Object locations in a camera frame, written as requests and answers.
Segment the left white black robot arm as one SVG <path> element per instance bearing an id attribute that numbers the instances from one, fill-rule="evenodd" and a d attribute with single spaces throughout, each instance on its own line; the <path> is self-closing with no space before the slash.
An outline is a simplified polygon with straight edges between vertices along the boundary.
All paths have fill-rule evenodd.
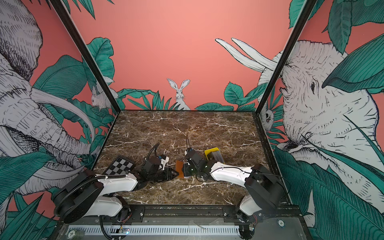
<path id="1" fill-rule="evenodd" d="M 66 224 L 88 216 L 107 216 L 124 223 L 133 211 L 118 193 L 175 179 L 179 173 L 166 165 L 168 160 L 165 155 L 151 157 L 136 169 L 132 160 L 118 157 L 101 175 L 85 170 L 53 195 L 54 215 Z"/>

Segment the brown leather card holder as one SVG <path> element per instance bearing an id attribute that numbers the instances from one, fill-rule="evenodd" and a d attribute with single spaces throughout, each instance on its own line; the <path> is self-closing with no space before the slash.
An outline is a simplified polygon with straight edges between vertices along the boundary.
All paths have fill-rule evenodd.
<path id="1" fill-rule="evenodd" d="M 183 161 L 176 161 L 176 164 L 175 164 L 176 171 L 179 174 L 178 178 L 181 178 L 181 179 L 184 178 L 183 166 L 184 166 L 184 162 Z"/>

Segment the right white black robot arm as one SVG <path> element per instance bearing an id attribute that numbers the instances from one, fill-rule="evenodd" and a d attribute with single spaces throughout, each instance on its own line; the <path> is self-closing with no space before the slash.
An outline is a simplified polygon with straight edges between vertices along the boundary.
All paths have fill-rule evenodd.
<path id="1" fill-rule="evenodd" d="M 242 223 L 250 219 L 257 222 L 260 218 L 256 214 L 262 211 L 274 213 L 286 195 L 284 183 L 266 167 L 261 164 L 253 167 L 227 165 L 217 149 L 209 150 L 202 157 L 193 148 L 187 148 L 182 172 L 185 177 L 194 176 L 204 182 L 227 182 L 245 188 L 248 194 L 230 213 Z"/>

